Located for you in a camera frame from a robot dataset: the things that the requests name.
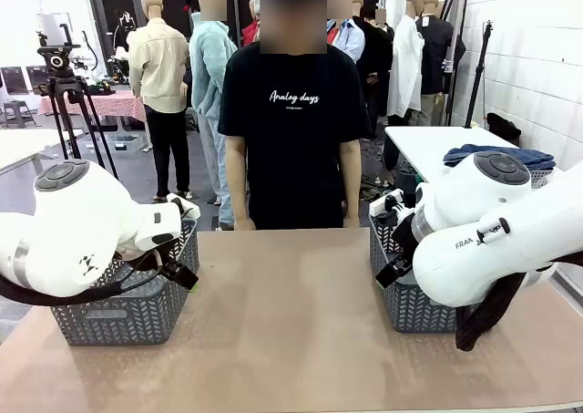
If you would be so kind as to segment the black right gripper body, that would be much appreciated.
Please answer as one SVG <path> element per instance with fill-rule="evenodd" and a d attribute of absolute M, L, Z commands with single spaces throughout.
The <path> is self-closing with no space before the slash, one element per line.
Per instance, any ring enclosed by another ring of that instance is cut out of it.
<path fill-rule="evenodd" d="M 393 240 L 401 247 L 401 255 L 404 265 L 412 265 L 414 251 L 417 247 L 417 240 L 414 237 L 411 225 L 412 219 L 403 219 L 397 224 L 391 234 Z"/>

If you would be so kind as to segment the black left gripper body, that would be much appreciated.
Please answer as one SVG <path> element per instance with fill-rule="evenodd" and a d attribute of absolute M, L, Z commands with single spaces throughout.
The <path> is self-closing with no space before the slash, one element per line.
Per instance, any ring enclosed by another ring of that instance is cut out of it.
<path fill-rule="evenodd" d="M 175 258 L 169 246 L 158 246 L 144 255 L 144 270 L 155 271 L 159 274 L 174 274 L 176 271 Z"/>

